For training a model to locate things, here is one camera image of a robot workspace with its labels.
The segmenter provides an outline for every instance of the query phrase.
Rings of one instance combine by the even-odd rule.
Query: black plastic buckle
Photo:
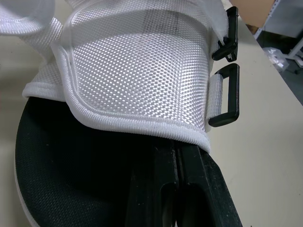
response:
[[[233,6],[227,11],[228,17],[228,37],[224,37],[224,45],[219,41],[220,49],[213,53],[212,58],[214,61],[226,58],[228,62],[237,60],[238,55],[238,8]]]
[[[220,127],[236,121],[239,117],[240,66],[233,63],[220,69],[215,74],[222,75],[223,79],[229,77],[227,113],[213,117],[208,122],[208,124],[212,127]]]

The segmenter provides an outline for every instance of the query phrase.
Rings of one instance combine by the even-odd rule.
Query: white woven fabric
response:
[[[28,35],[44,29],[51,22],[54,0],[1,0],[0,34]]]
[[[97,0],[65,0],[73,9],[79,7],[80,5],[89,2],[89,1],[97,1]]]
[[[73,115],[91,128],[185,141],[209,152],[204,121],[211,54],[215,34],[226,34],[212,28],[200,4],[104,0],[77,6],[52,46]]]
[[[0,35],[16,35],[44,59],[39,73],[27,84],[24,97],[64,101],[62,80],[50,43],[59,39],[61,23],[53,18],[52,0],[4,0],[0,3]]]
[[[56,101],[65,101],[61,75],[56,64],[50,43],[60,38],[61,23],[53,18],[42,31],[33,35],[19,37],[32,46],[44,59],[38,74],[23,90],[24,97],[41,97]]]
[[[223,77],[220,74],[215,74],[209,79],[209,91],[207,98],[207,122],[212,117],[221,114],[223,94]]]

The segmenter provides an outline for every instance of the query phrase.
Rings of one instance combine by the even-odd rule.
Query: black plastic frame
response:
[[[223,79],[229,78],[228,87],[228,110],[209,120],[208,124],[212,127],[220,127],[236,121],[240,114],[239,108],[239,82],[240,66],[236,63],[225,66],[216,72],[222,75]]]

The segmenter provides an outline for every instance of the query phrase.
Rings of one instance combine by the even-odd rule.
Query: white strap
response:
[[[45,61],[49,61],[53,57],[50,44],[53,40],[60,38],[61,31],[62,24],[56,18],[53,18],[49,26],[42,31],[33,35],[20,36],[19,38],[32,46]]]
[[[63,87],[61,75],[58,66],[55,62],[50,44],[54,40],[58,40],[62,31],[62,24],[53,18],[42,30],[30,35],[23,31],[21,34],[16,34],[15,27],[18,28],[18,23],[11,23],[10,34],[16,35],[28,45],[32,46],[44,59],[39,67],[38,74],[28,83],[23,90],[24,97],[41,97],[57,101],[65,101],[63,95]]]
[[[54,0],[0,0],[0,35],[28,35],[52,20]]]
[[[197,0],[198,6],[209,19],[214,32],[222,44],[228,36],[228,18],[221,0]]]
[[[221,114],[223,77],[215,74],[209,79],[206,121]]]

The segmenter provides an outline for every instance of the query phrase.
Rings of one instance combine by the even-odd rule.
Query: black plastic bar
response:
[[[219,166],[196,145],[179,143],[182,172],[178,227],[241,227],[241,221]]]

